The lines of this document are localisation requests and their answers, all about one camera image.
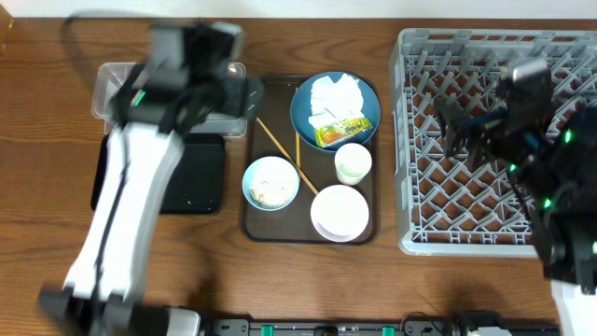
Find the blue plate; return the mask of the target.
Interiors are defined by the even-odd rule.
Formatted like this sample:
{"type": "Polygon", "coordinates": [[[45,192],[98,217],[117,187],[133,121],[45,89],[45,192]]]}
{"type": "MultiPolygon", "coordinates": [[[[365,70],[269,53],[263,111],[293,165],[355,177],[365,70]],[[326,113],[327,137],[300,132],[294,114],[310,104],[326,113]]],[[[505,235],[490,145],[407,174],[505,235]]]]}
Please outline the blue plate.
{"type": "Polygon", "coordinates": [[[315,137],[314,137],[314,127],[309,123],[308,118],[312,115],[311,110],[311,88],[312,84],[316,79],[319,79],[324,76],[330,76],[334,81],[340,79],[343,74],[342,72],[325,72],[316,76],[313,76],[303,82],[298,89],[296,90],[290,106],[290,119],[295,131],[299,134],[300,138],[304,140],[307,144],[312,147],[315,147],[318,150],[335,153],[337,150],[349,143],[356,143],[359,145],[364,145],[367,143],[377,131],[380,120],[381,120],[381,106],[378,100],[378,97],[375,91],[367,84],[366,81],[363,79],[356,77],[354,75],[350,75],[352,77],[358,78],[360,80],[359,88],[362,92],[364,98],[364,105],[362,108],[362,113],[364,114],[365,118],[368,118],[372,128],[364,131],[348,140],[345,140],[335,146],[320,148],[316,145],[315,137]]]}

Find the white napkin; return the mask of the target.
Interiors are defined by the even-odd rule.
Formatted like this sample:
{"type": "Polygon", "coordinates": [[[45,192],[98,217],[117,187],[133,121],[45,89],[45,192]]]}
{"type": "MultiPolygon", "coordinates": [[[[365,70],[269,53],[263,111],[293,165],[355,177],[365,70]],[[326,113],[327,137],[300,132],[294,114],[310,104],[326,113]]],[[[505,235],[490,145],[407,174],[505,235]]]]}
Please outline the white napkin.
{"type": "Polygon", "coordinates": [[[343,74],[334,81],[330,76],[316,79],[311,88],[312,115],[308,118],[314,129],[345,119],[363,118],[364,98],[360,80],[343,74]]]}

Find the yellow snack wrapper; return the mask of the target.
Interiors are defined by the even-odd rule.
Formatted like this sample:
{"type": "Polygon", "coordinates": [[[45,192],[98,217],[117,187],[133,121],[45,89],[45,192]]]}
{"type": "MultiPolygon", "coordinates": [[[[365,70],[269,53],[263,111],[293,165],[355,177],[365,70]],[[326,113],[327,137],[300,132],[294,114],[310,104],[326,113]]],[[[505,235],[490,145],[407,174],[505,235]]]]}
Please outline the yellow snack wrapper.
{"type": "Polygon", "coordinates": [[[315,142],[320,148],[331,147],[371,128],[368,118],[345,119],[315,129],[315,142]]]}

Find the white cup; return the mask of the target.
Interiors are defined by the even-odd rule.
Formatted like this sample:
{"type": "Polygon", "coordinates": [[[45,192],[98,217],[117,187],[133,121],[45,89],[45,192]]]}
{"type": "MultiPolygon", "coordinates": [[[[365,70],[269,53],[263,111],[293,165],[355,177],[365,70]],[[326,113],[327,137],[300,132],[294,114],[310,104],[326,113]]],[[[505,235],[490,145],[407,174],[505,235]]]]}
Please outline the white cup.
{"type": "Polygon", "coordinates": [[[369,173],[372,157],[364,146],[349,143],[337,150],[334,165],[338,180],[344,185],[354,186],[369,173]]]}

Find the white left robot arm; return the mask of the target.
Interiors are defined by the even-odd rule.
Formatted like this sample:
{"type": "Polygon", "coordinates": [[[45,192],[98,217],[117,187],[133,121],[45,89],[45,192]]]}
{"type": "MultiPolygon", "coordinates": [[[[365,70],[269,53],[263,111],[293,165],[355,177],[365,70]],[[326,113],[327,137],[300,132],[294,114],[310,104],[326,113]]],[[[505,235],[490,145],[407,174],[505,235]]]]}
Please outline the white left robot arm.
{"type": "Polygon", "coordinates": [[[104,182],[90,230],[61,289],[43,288],[41,311],[67,335],[196,335],[201,315],[147,304],[146,267],[165,191],[185,138],[213,112],[246,108],[247,93],[225,83],[243,48],[226,22],[160,23],[107,110],[104,182]]]}

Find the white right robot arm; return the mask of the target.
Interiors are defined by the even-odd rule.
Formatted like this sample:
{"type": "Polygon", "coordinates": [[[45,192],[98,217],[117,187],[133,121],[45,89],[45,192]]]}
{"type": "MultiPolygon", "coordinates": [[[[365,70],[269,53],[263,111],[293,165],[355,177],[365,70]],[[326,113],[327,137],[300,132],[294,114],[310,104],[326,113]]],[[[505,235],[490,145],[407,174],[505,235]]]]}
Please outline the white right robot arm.
{"type": "Polygon", "coordinates": [[[534,245],[551,281],[562,331],[596,332],[596,109],[575,112],[554,141],[546,138],[554,110],[549,74],[501,78],[505,106],[468,117],[445,100],[434,103],[444,152],[466,148],[475,164],[513,167],[513,190],[526,189],[537,207],[530,216],[534,245]]]}

